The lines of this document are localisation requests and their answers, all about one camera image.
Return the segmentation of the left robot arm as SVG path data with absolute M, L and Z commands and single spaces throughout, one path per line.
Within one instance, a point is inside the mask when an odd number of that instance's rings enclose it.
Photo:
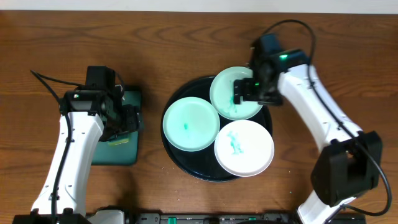
M 44 186 L 28 215 L 14 223 L 134 223 L 126 209 L 107 206 L 86 212 L 86 186 L 92 165 L 129 166 L 137 159 L 144 125 L 141 91 L 115 87 L 123 97 L 101 90 L 72 90 L 63 97 L 58 143 Z

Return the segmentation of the mint plate with stain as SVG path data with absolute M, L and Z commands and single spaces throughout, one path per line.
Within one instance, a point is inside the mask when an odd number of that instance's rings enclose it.
M 221 71 L 211 83 L 210 101 L 215 110 L 230 120 L 249 119 L 256 115 L 262 106 L 253 101 L 234 104 L 234 81 L 252 78 L 252 70 L 246 67 L 229 67 Z

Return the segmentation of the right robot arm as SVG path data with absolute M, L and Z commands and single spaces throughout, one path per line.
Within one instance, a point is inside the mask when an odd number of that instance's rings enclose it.
M 365 133 L 347 117 L 302 50 L 254 47 L 249 68 L 253 76 L 234 83 L 234 102 L 281 105 L 288 100 L 320 151 L 310 176 L 313 190 L 298 207 L 297 222 L 329 223 L 344 209 L 371 215 L 350 203 L 386 181 L 377 132 Z

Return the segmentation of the green and yellow sponge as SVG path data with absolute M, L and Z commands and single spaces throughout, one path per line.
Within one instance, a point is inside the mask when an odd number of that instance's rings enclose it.
M 115 136 L 113 139 L 108 141 L 109 146 L 117 146 L 120 144 L 125 144 L 130 141 L 130 134 L 124 134 L 124 135 L 119 135 Z

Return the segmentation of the mint green plate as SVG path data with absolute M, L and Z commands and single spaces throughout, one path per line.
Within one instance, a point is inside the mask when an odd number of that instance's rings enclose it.
M 162 127 L 171 145 L 182 151 L 196 152 L 213 143 L 220 130 L 220 117 L 208 101 L 185 97 L 167 108 Z

